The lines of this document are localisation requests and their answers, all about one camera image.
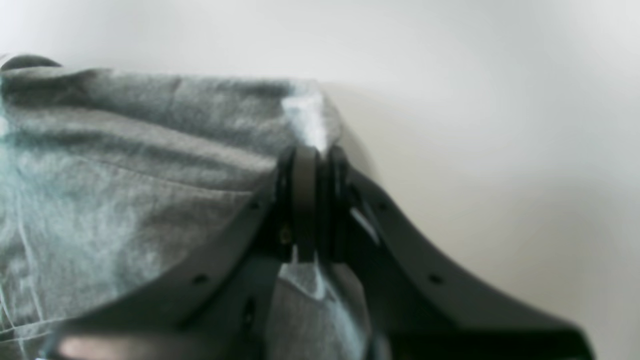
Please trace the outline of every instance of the small hole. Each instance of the small hole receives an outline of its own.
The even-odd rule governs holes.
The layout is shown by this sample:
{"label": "small hole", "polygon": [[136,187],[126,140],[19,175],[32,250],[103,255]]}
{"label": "small hole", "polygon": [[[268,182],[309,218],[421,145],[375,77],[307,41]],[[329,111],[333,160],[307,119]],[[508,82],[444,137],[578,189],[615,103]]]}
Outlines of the small hole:
{"label": "small hole", "polygon": [[198,274],[192,280],[194,285],[199,285],[207,281],[209,281],[209,277],[206,276],[205,274]]}
{"label": "small hole", "polygon": [[442,285],[444,283],[444,279],[437,275],[437,274],[431,274],[429,275],[429,281],[431,281],[432,283],[436,284],[436,285]]}

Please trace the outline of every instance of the black bracket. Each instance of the black bracket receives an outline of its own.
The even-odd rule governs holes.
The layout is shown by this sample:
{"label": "black bracket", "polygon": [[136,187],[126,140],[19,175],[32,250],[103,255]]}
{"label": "black bracket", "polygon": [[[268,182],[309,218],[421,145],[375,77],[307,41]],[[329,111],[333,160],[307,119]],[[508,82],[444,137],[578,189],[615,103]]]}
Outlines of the black bracket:
{"label": "black bracket", "polygon": [[592,360],[564,320],[456,265],[342,149],[287,151],[222,234],[160,278],[69,320],[48,360],[259,360],[280,265],[345,263],[372,324],[366,358]]}

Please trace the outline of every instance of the white surface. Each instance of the white surface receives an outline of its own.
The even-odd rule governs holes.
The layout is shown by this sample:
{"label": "white surface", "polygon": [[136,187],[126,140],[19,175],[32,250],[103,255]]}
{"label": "white surface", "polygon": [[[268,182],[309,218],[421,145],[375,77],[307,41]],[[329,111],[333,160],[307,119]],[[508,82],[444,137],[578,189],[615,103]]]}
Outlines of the white surface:
{"label": "white surface", "polygon": [[317,78],[439,247],[585,326],[600,359],[640,358],[640,2],[0,5],[0,53]]}

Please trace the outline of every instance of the black plastic part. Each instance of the black plastic part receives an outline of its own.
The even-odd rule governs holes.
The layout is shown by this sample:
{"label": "black plastic part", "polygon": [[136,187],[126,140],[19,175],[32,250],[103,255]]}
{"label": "black plastic part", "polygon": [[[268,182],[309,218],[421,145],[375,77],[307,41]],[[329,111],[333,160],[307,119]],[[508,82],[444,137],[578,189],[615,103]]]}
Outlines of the black plastic part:
{"label": "black plastic part", "polygon": [[65,322],[48,360],[259,360],[275,280],[302,261],[345,262],[360,280],[367,360],[591,360],[580,329],[468,273],[334,147],[287,151],[219,238],[130,295]]}
{"label": "black plastic part", "polygon": [[291,170],[291,211],[293,236],[301,263],[313,262],[317,248],[317,166],[316,149],[296,149]]}
{"label": "black plastic part", "polygon": [[18,55],[8,60],[0,71],[26,69],[30,67],[60,67],[59,63],[39,55]]}
{"label": "black plastic part", "polygon": [[393,359],[592,359],[579,329],[493,289],[423,237],[391,198],[350,169],[346,263]]}

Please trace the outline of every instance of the gray fabric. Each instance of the gray fabric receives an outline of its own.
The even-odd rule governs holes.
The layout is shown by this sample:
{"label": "gray fabric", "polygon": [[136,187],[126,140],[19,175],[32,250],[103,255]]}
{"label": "gray fabric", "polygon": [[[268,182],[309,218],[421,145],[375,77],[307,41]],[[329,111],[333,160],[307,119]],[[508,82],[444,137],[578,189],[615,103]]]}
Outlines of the gray fabric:
{"label": "gray fabric", "polygon": [[[215,238],[285,147],[340,134],[312,81],[20,67],[0,72],[1,360]],[[325,278],[283,267],[271,358],[360,357],[364,307]]]}

